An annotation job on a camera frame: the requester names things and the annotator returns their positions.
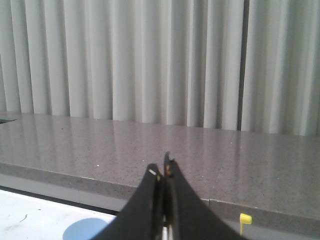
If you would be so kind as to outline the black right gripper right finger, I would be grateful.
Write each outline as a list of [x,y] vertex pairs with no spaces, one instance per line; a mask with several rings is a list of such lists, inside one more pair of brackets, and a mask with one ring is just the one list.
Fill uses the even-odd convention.
[[178,163],[164,155],[165,213],[173,240],[243,240],[199,198]]

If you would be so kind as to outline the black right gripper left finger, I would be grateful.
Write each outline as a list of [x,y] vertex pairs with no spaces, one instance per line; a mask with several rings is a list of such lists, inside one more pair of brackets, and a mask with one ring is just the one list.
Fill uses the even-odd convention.
[[94,240],[161,240],[163,238],[164,181],[155,163],[123,209]]

